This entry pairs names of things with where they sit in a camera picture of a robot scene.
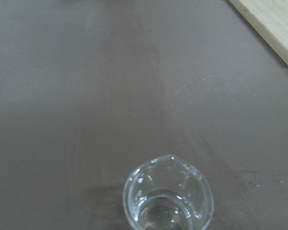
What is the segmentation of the clear glass measuring cup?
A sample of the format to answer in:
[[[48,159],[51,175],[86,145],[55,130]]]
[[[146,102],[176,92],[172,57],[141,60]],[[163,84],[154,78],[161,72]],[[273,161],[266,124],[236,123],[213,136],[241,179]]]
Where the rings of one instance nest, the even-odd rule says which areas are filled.
[[[170,154],[136,167],[125,182],[122,199],[134,230],[205,230],[214,213],[204,175]]]

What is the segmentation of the bamboo cutting board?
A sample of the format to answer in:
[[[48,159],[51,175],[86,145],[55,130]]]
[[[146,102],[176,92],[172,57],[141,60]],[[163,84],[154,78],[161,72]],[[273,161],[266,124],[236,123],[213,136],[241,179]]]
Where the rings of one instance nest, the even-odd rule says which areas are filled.
[[[231,0],[288,66],[288,0]]]

